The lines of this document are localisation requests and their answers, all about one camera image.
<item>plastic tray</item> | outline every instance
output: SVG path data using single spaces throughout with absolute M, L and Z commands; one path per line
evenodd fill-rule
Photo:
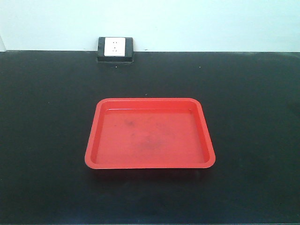
M 97 104 L 85 154 L 90 168 L 207 168 L 215 159 L 195 99 L 107 98 Z

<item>black countertop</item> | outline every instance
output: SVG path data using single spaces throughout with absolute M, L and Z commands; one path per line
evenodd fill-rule
M 104 98 L 202 104 L 209 169 L 89 169 Z M 300 54 L 0 53 L 0 223 L 300 222 Z

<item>white outlet plate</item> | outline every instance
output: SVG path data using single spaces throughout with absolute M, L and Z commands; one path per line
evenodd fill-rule
M 106 37 L 104 45 L 104 56 L 125 56 L 124 37 Z

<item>electrical outlet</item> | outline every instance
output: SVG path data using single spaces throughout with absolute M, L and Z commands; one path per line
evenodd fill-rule
M 124 37 L 106 37 L 104 45 L 104 56 L 125 56 Z
M 132 37 L 99 37 L 97 59 L 99 62 L 133 62 Z

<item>white wall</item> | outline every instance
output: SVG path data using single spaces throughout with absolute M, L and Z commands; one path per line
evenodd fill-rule
M 300 0 L 0 0 L 7 50 L 300 52 Z

